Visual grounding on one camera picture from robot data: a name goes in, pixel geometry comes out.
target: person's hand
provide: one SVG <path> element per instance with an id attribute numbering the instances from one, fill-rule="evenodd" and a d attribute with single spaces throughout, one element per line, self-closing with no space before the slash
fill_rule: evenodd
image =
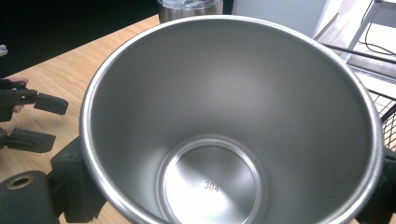
<path id="1" fill-rule="evenodd" d="M 27 84 L 29 80 L 26 77 L 6 77 L 6 79 L 9 79 L 12 82 L 23 82 L 24 84 Z M 15 113 L 21 112 L 23 109 L 23 105 L 14 105 L 12 107 L 12 111 Z"/>

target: wire rack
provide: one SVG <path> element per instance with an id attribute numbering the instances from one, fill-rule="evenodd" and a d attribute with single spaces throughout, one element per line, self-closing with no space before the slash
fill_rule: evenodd
<path id="1" fill-rule="evenodd" d="M 396 99 L 369 90 L 382 121 L 385 147 L 396 150 Z"/>

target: wooden table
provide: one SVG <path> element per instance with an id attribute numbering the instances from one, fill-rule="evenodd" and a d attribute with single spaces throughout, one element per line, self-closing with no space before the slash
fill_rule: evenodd
<path id="1" fill-rule="evenodd" d="M 79 111 L 85 90 L 102 62 L 131 37 L 159 24 L 157 16 L 140 21 L 111 35 L 70 50 L 56 58 L 14 74 L 27 77 L 28 89 L 58 96 L 69 102 L 64 116 L 26 106 L 12 121 L 0 123 L 8 134 L 15 128 L 56 135 L 51 152 L 37 154 L 4 148 L 0 150 L 0 182 L 30 170 L 48 173 L 50 159 L 78 136 Z M 109 203 L 92 223 L 128 223 Z"/>

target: black clamp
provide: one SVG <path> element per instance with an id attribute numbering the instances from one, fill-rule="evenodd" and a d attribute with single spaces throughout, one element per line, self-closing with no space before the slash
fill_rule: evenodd
<path id="1" fill-rule="evenodd" d="M 64 99 L 28 90 L 24 82 L 0 79 L 0 122 L 12 119 L 14 105 L 32 105 L 36 109 L 64 115 L 68 102 Z"/>
<path id="2" fill-rule="evenodd" d="M 11 135 L 0 128 L 0 149 L 4 147 L 37 153 L 49 152 L 55 142 L 55 135 L 30 132 L 15 128 Z"/>

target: engraved number 304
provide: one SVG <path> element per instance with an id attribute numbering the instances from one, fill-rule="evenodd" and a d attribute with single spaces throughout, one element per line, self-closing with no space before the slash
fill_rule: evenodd
<path id="1" fill-rule="evenodd" d="M 206 181 L 205 189 L 214 190 L 215 192 L 219 192 L 219 185 L 213 182 Z"/>

